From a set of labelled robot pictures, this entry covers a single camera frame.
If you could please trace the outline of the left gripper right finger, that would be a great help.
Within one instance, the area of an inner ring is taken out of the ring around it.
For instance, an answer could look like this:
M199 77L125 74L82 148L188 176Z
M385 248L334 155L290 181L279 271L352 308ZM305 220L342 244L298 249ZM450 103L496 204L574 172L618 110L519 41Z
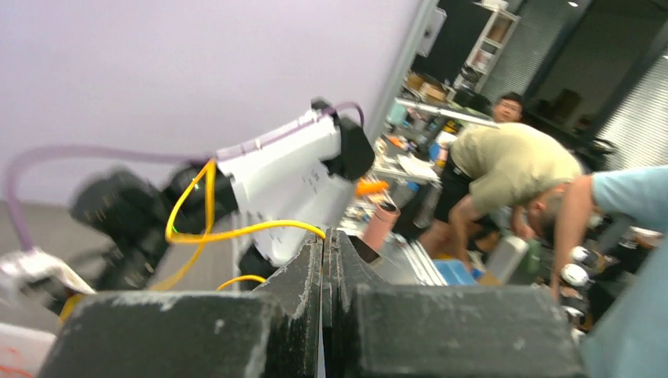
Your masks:
M397 285L331 230L323 249L328 377L584 377L562 309L527 286Z

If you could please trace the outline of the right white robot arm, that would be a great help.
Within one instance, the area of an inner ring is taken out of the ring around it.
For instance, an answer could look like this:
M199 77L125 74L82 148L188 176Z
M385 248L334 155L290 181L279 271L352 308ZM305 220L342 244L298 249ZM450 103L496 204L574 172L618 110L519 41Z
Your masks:
M249 233L263 258L282 265L307 232L332 226L332 201L369 171L364 126L342 105L315 98L299 119L188 162L163 188L128 169L93 179L70 214L113 243L94 288L144 289L171 246L203 248Z

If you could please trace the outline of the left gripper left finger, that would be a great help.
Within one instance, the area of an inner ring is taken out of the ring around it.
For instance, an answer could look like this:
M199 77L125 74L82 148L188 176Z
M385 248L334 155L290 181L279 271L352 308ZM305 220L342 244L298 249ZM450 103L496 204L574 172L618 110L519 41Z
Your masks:
M323 242L253 291L126 291L84 299L41 377L315 377Z

